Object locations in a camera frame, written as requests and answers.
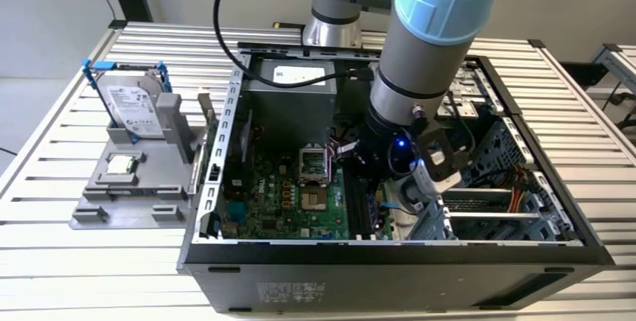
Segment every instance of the white label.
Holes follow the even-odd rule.
[[[315,68],[309,66],[277,66],[275,68],[275,83],[293,84],[324,76],[324,68]],[[313,85],[324,86],[325,82],[321,81]]]
[[[257,282],[259,299],[265,303],[321,302],[325,282]]]
[[[109,86],[108,94],[128,131],[143,138],[161,138],[161,125],[148,92],[136,86]]]

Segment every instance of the metal workbench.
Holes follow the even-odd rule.
[[[236,41],[299,44],[296,30],[224,29]],[[367,48],[384,34],[367,33]],[[636,151],[544,48],[524,40],[477,39],[552,164],[568,184],[617,267],[511,313],[505,320],[636,320]],[[231,63],[211,28],[129,23],[108,30],[92,59],[169,67],[191,123],[203,124],[196,92],[205,88],[220,111]],[[108,116],[77,73],[0,178],[0,314],[13,320],[212,320],[193,279],[175,262],[184,231],[83,230],[67,226],[107,142]],[[241,317],[276,318],[247,314]],[[285,315],[289,320],[475,318],[475,314]]]
[[[623,85],[636,94],[636,45],[603,45],[592,62],[601,63]]]

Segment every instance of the black connector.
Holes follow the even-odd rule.
[[[216,182],[219,180],[219,176],[220,176],[220,167],[215,163],[215,164],[212,164],[212,170],[209,171],[208,180],[212,181],[212,182]]]

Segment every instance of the gray wall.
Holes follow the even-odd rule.
[[[160,22],[212,23],[212,0],[148,3]],[[309,6],[311,0],[224,0],[220,20],[223,25],[252,28],[269,28],[273,21],[304,23]],[[539,38],[557,58],[588,60],[603,42],[636,44],[635,8],[633,0],[497,0],[481,36]],[[383,31],[387,24],[384,16],[363,17],[365,29]]]
[[[104,0],[0,0],[0,17],[0,77],[64,79],[112,20]]]

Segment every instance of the metal case frame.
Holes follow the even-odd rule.
[[[240,49],[269,57],[309,57],[316,53],[323,59],[348,54],[352,59],[376,60],[380,56],[379,51],[288,45],[240,44]],[[209,231],[215,224],[209,212],[220,192],[224,150],[240,95],[243,74],[235,69],[197,216],[189,221],[179,259],[179,269],[193,275],[216,311],[519,309],[613,265],[488,58],[467,59],[485,72],[504,105],[503,115],[517,127],[584,245],[536,247],[513,241],[459,241],[455,245],[417,241],[399,246],[384,241],[279,244],[203,238],[200,231]],[[240,60],[248,65],[251,54],[243,54]],[[276,293],[285,299],[276,299]]]

